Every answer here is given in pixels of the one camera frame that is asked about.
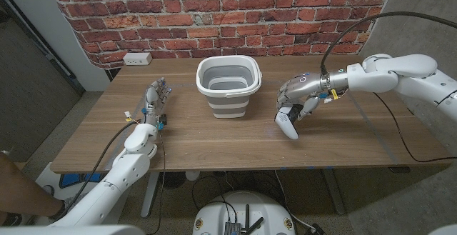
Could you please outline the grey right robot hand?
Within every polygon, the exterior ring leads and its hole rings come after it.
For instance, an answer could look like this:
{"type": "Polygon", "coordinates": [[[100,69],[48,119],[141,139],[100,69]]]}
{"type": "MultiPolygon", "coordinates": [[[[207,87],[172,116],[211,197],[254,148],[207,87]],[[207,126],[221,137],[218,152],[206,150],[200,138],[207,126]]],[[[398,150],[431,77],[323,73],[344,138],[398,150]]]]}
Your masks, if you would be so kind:
{"type": "Polygon", "coordinates": [[[321,75],[305,73],[284,83],[277,93],[276,117],[279,121],[293,123],[311,115],[321,99],[329,96],[321,85],[321,75]]]}

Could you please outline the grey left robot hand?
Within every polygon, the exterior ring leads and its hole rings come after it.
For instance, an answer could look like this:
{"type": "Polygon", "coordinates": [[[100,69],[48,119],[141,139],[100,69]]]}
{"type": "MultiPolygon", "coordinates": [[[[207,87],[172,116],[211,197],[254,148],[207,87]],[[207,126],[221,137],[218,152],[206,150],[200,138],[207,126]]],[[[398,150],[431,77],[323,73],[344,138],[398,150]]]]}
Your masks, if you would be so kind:
{"type": "Polygon", "coordinates": [[[144,117],[142,122],[162,130],[167,124],[165,104],[170,96],[171,88],[166,85],[166,80],[161,77],[154,81],[145,91],[144,108],[141,110],[144,117]]]}

